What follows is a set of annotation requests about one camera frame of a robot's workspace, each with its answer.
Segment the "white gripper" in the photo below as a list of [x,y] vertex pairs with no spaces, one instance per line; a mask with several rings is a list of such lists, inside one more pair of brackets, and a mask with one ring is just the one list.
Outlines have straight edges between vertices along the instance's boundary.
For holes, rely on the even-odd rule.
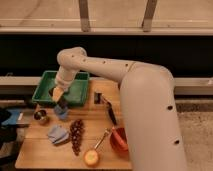
[[60,68],[55,77],[55,84],[57,87],[53,89],[52,100],[58,102],[64,92],[67,92],[71,83],[74,81],[76,76],[75,70],[67,70]]

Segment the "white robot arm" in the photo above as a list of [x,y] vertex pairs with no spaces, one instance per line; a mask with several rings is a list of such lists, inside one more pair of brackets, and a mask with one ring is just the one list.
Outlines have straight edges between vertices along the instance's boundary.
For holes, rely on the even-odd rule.
[[187,171],[187,161],[174,100],[174,78],[160,65],[89,57],[81,47],[57,54],[55,83],[66,91],[78,71],[119,84],[133,171]]

